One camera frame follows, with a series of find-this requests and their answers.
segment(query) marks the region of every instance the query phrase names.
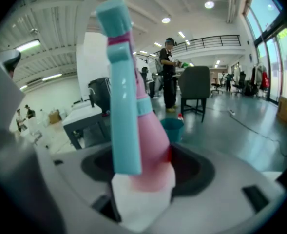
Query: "gray chair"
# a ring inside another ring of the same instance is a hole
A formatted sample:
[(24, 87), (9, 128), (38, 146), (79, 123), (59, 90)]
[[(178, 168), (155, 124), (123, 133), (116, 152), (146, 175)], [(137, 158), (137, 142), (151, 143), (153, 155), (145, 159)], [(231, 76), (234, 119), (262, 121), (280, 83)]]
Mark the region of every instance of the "gray chair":
[[(205, 66), (188, 67), (179, 78), (181, 91), (181, 114), (188, 110), (202, 113), (205, 116), (206, 99), (210, 96), (210, 70)], [(202, 101), (202, 110), (198, 108), (198, 100)], [(187, 105), (187, 100), (197, 100), (196, 107)]]

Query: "bucket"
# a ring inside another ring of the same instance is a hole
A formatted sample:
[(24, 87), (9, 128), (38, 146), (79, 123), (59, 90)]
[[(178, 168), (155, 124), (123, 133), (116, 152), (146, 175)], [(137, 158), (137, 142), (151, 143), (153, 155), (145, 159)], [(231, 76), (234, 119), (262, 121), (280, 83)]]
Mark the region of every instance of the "bucket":
[(170, 143), (179, 142), (184, 131), (184, 123), (182, 120), (175, 118), (166, 118), (161, 120), (161, 124), (165, 129)]

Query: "teal nozzle cap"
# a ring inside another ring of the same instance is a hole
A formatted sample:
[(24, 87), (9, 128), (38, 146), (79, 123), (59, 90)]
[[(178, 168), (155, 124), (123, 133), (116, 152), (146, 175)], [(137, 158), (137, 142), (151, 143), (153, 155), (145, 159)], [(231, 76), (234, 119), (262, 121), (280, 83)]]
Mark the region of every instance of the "teal nozzle cap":
[(100, 27), (107, 37), (119, 37), (132, 28), (128, 8), (123, 0), (109, 0), (96, 8)]

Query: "pink spray bottle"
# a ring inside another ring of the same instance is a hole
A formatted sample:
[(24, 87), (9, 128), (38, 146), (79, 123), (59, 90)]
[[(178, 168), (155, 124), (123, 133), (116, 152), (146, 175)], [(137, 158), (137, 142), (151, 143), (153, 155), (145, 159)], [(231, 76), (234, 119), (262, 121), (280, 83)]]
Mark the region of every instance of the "pink spray bottle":
[(130, 175), (137, 190), (159, 191), (172, 179), (170, 143), (135, 66), (127, 6), (122, 0), (110, 0), (99, 5), (96, 13), (108, 37), (107, 54), (112, 65), (111, 130), (115, 172)]

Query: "teal bucket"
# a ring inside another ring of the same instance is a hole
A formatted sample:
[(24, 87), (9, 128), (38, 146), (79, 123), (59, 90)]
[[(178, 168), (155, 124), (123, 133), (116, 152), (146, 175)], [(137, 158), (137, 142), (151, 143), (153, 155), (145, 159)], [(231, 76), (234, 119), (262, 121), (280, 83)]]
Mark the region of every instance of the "teal bucket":
[(170, 143), (179, 142), (181, 140), (184, 131), (184, 123), (182, 120), (166, 118), (161, 120), (161, 124), (165, 129)]

